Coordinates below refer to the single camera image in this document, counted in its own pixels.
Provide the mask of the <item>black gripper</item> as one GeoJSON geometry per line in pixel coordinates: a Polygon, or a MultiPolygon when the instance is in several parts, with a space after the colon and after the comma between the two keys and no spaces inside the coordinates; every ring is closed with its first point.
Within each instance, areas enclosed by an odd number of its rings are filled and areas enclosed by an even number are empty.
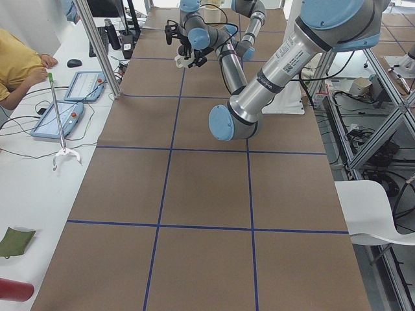
{"type": "Polygon", "coordinates": [[[194,56],[193,47],[186,36],[180,37],[180,56],[183,56],[185,60],[194,56]]]}
{"type": "Polygon", "coordinates": [[[192,68],[194,66],[203,66],[207,62],[206,53],[207,49],[194,50],[194,61],[188,65],[188,68],[192,68]]]}

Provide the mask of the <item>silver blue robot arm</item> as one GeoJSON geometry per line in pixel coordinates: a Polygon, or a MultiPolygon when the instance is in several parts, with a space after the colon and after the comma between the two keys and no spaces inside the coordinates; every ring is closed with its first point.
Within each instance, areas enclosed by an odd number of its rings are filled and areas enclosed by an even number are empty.
{"type": "Polygon", "coordinates": [[[200,1],[180,2],[180,26],[194,50],[202,51],[206,48],[221,50],[229,43],[241,60],[252,59],[255,52],[255,39],[267,17],[266,9],[261,1],[231,2],[231,9],[234,12],[250,19],[241,41],[232,38],[237,33],[236,27],[226,25],[218,29],[205,23],[198,12],[199,8],[200,1]]]}
{"type": "Polygon", "coordinates": [[[209,114],[209,129],[220,141],[248,139],[261,128],[262,109],[318,53],[356,51],[376,45],[388,1],[302,1],[292,34],[247,82],[240,60],[249,60],[256,36],[265,24],[261,1],[232,1],[232,9],[250,18],[241,41],[205,23],[199,1],[181,1],[178,32],[194,51],[213,49],[223,64],[231,97],[209,114]]]}

